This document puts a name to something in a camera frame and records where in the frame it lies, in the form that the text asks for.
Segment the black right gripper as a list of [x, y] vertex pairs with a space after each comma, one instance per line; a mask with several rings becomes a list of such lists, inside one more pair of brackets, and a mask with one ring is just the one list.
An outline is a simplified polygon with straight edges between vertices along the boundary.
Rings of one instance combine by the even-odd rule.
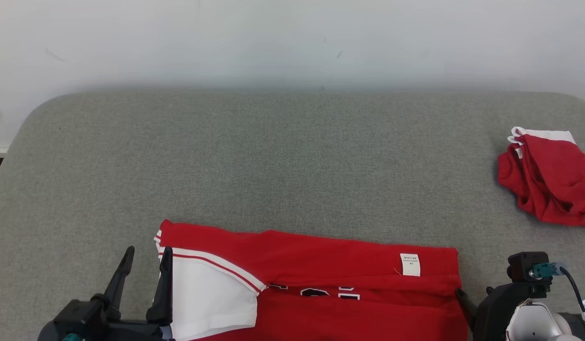
[[530, 284], [506, 284], [492, 289], [478, 305], [467, 293], [456, 289], [456, 298], [468, 328], [473, 330], [473, 341], [505, 341], [506, 328], [519, 304], [530, 298]]

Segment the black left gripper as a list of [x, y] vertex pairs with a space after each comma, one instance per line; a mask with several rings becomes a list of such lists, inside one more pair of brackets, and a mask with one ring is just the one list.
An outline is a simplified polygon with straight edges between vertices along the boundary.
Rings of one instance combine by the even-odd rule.
[[120, 320], [120, 303], [124, 283], [134, 262], [135, 248], [128, 246], [117, 269], [113, 273], [104, 297], [108, 301], [104, 311], [110, 322], [109, 330], [101, 341], [173, 341], [170, 328], [173, 301], [173, 250], [164, 248], [160, 261], [160, 278], [154, 294], [153, 304], [146, 311], [146, 320]]

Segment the red shorts with white stripe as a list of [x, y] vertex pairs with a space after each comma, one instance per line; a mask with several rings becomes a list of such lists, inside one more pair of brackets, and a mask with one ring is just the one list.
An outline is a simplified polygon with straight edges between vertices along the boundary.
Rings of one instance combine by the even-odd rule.
[[585, 154], [567, 130], [515, 126], [498, 156], [498, 183], [545, 223], [585, 227]]

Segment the red jersey with white sleeves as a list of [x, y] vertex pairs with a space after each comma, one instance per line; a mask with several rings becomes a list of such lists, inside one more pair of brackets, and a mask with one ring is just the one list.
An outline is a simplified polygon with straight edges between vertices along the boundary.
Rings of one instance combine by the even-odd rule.
[[175, 341], [467, 341], [454, 248], [165, 220]]

